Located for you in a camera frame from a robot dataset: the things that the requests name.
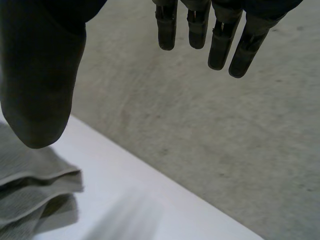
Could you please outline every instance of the folded gray towel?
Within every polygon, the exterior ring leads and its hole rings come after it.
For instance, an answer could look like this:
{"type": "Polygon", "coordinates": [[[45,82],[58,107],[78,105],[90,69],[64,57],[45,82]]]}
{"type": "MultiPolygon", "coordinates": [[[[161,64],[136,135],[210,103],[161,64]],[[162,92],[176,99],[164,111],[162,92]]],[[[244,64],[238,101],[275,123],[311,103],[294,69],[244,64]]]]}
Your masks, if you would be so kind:
{"type": "Polygon", "coordinates": [[[0,122],[0,240],[30,240],[74,223],[72,193],[82,190],[77,167],[49,147],[26,147],[0,122]]]}
{"type": "Polygon", "coordinates": [[[31,214],[5,226],[0,226],[0,240],[30,240],[42,233],[73,224],[78,219],[73,195],[60,195],[31,214]]]}
{"type": "Polygon", "coordinates": [[[52,180],[26,179],[22,187],[0,191],[0,225],[15,222],[64,194],[82,192],[81,174],[69,173],[52,180]]]}
{"type": "Polygon", "coordinates": [[[26,147],[8,125],[0,122],[0,186],[21,178],[46,180],[74,171],[79,169],[49,147],[26,147]]]}

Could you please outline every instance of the gray cloth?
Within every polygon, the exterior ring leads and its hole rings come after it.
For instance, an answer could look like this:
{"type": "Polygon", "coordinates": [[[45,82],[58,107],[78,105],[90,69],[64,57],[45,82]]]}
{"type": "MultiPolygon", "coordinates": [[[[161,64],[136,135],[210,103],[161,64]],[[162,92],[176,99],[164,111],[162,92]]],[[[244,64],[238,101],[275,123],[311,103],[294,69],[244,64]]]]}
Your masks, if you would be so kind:
{"type": "Polygon", "coordinates": [[[26,147],[0,123],[0,240],[30,240],[76,221],[81,171],[49,147],[26,147]]]}
{"type": "Polygon", "coordinates": [[[49,147],[26,147],[8,125],[0,123],[0,186],[21,178],[47,180],[78,170],[49,147]]]}
{"type": "Polygon", "coordinates": [[[36,233],[65,227],[77,219],[76,199],[71,194],[61,195],[18,221],[0,226],[0,240],[30,240],[36,233]]]}

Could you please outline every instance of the gray concrete floor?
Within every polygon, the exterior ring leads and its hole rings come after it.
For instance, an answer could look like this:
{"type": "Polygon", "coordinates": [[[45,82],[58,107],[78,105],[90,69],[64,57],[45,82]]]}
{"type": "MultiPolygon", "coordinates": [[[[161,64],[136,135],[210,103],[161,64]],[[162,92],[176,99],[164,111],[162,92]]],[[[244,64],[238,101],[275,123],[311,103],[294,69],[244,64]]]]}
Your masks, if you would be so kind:
{"type": "Polygon", "coordinates": [[[189,46],[184,5],[162,51],[155,6],[136,3],[109,0],[88,23],[73,114],[266,240],[319,239],[320,2],[290,12],[242,79],[231,55],[207,67],[210,29],[189,46]]]}

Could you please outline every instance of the white table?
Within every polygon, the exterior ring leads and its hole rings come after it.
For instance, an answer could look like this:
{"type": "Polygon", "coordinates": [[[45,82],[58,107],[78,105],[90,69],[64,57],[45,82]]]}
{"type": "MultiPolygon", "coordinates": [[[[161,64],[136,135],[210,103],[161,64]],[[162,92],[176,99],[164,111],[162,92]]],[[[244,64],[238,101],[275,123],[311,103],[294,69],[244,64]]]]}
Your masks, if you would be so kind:
{"type": "Polygon", "coordinates": [[[262,240],[73,116],[52,147],[83,170],[85,189],[76,194],[78,222],[41,233],[36,240],[82,240],[132,188],[149,191],[162,206],[154,240],[262,240]]]}

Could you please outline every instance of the robotic hand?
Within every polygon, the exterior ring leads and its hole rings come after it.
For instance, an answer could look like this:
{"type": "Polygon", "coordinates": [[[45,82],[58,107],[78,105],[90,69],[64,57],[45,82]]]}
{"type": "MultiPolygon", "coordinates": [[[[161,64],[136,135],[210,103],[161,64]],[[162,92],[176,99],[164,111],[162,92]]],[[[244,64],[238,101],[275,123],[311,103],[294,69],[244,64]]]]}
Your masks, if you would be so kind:
{"type": "MultiPolygon", "coordinates": [[[[71,112],[85,24],[107,0],[0,0],[0,102],[18,138],[39,149],[57,141],[71,112]]],[[[175,45],[178,0],[153,0],[159,45],[175,45]]],[[[271,27],[302,0],[212,0],[216,23],[208,65],[223,68],[243,10],[246,25],[229,72],[242,77],[271,27]]],[[[205,44],[211,0],[182,0],[189,42],[205,44]]]]}
{"type": "MultiPolygon", "coordinates": [[[[155,18],[158,42],[163,50],[175,46],[178,0],[152,0],[156,4],[155,18]]],[[[189,43],[195,49],[205,45],[211,4],[216,21],[213,29],[208,66],[221,70],[227,60],[243,10],[246,24],[231,64],[229,74],[243,77],[270,28],[274,27],[302,0],[181,0],[188,8],[189,43]]]]}

